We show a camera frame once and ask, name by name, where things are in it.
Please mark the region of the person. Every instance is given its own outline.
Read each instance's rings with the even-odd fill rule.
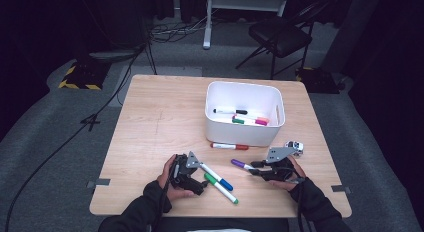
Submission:
[[[157,180],[146,185],[143,195],[132,201],[121,215],[115,215],[103,220],[99,226],[99,232],[109,231],[137,231],[148,232],[150,225],[155,225],[158,219],[161,219],[162,212],[167,213],[172,209],[171,202],[177,199],[189,198],[194,196],[190,190],[168,187],[167,194],[162,197],[163,188],[165,187],[169,169],[176,155],[173,155],[164,165],[163,172],[157,177]],[[345,232],[351,229],[342,220],[341,214],[333,207],[330,200],[325,197],[324,193],[310,180],[303,169],[299,166],[296,160],[289,156],[293,163],[296,172],[305,180],[300,184],[293,184],[282,181],[270,180],[271,185],[288,191],[290,196],[298,201],[301,193],[300,209],[306,220],[314,223],[315,229],[318,232]],[[283,232],[288,230],[287,219],[274,219],[271,223],[263,219],[247,218],[244,221],[241,219],[220,219],[208,218],[199,219],[195,223],[187,223],[190,218],[170,218],[165,217],[159,223],[159,228],[156,231],[193,231],[213,229],[233,229],[225,231],[278,231]],[[270,224],[275,224],[276,227],[270,228]]]

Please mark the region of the wooden tabletop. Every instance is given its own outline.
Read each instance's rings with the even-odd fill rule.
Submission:
[[[96,187],[90,205],[93,214],[121,214],[142,194],[146,184],[156,180],[173,154],[188,155],[193,151],[234,187],[232,194],[239,204],[232,204],[209,185],[201,196],[174,201],[173,209],[164,216],[296,217],[297,204],[287,192],[230,163],[231,159],[261,161],[266,158],[268,147],[250,147],[247,151],[210,147],[205,137],[205,102],[208,85],[213,81],[279,89],[286,122],[271,146],[282,147],[289,140],[302,142],[304,155],[297,162],[343,217],[351,215],[346,194],[331,189],[332,185],[341,185],[340,178],[302,83],[154,75],[135,75],[131,81],[99,176],[110,179],[110,183]],[[192,178],[204,181],[203,175],[204,171],[198,169]]]

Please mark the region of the black sleeve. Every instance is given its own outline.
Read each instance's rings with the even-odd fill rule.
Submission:
[[[121,215],[111,216],[103,220],[99,232],[146,231],[147,225],[151,225],[161,215],[159,212],[161,195],[162,188],[159,183],[156,180],[149,183],[144,188],[143,196],[133,200]],[[171,203],[165,196],[162,211],[167,213],[171,208]]]
[[[299,194],[302,193],[301,212],[306,220],[314,223],[318,232],[352,231],[343,222],[340,212],[309,178],[306,178],[302,184],[296,185],[289,193],[296,202],[299,202]]]

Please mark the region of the purple marker cap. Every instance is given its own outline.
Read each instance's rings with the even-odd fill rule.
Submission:
[[[240,168],[244,168],[244,165],[245,165],[245,163],[243,163],[243,162],[241,162],[241,161],[238,161],[238,160],[236,160],[236,159],[232,159],[232,160],[231,160],[231,163],[232,163],[233,165],[235,165],[235,166],[240,167]]]

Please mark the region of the white plastic container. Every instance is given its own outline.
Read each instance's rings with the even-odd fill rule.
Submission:
[[[267,126],[232,123],[232,114],[214,109],[246,110],[249,116],[269,119]],[[215,81],[206,95],[206,138],[211,142],[265,147],[271,145],[285,122],[278,89],[257,84]]]

